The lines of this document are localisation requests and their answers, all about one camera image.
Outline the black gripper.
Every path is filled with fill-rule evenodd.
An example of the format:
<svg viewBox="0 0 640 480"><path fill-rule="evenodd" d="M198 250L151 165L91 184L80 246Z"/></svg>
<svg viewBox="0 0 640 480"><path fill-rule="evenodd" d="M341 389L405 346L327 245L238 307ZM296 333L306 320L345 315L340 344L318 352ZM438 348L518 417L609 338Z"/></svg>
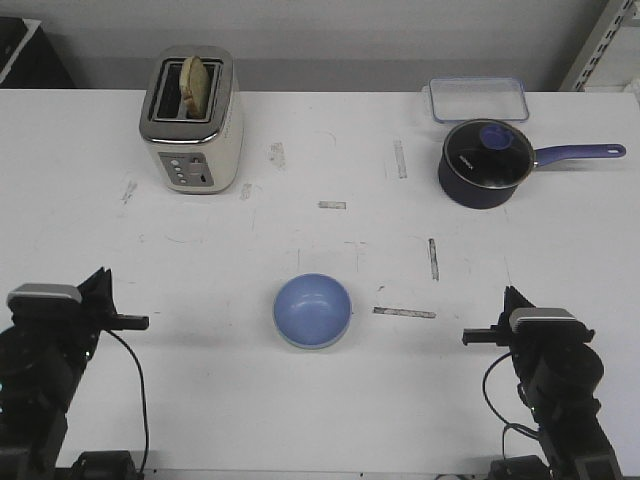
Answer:
<svg viewBox="0 0 640 480"><path fill-rule="evenodd" d="M510 326L510 316L519 308L535 308L516 287L504 291L501 325L487 329L464 329L462 343L491 343L508 347L513 355L514 369L520 380L530 380L542 358L543 350L552 344L577 345L589 343L595 331L577 320L526 321L516 331Z"/></svg>
<svg viewBox="0 0 640 480"><path fill-rule="evenodd" d="M102 331L143 331L147 316L117 312L110 269L100 267L77 286L82 304L71 299L13 299L9 363L34 365L46 359L66 365L91 360Z"/></svg>

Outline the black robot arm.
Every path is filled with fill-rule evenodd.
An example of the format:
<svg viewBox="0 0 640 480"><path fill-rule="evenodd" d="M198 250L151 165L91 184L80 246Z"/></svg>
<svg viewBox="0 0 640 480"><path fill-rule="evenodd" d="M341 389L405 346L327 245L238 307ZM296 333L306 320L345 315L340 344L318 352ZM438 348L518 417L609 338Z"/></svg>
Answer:
<svg viewBox="0 0 640 480"><path fill-rule="evenodd" d="M497 324L464 330L464 344L508 348L518 395L537 427L505 420L504 428L536 440L544 453L494 460L489 478L621 478L614 448L597 419L601 404L594 391L604 365L589 346L594 334L568 311L537 307L513 286L505 289Z"/></svg>
<svg viewBox="0 0 640 480"><path fill-rule="evenodd" d="M144 464L127 450L85 451L68 468L56 462L101 333L144 331L148 317L117 312L105 268L77 286L25 283L6 303L13 324L1 334L2 478L144 478Z"/></svg>

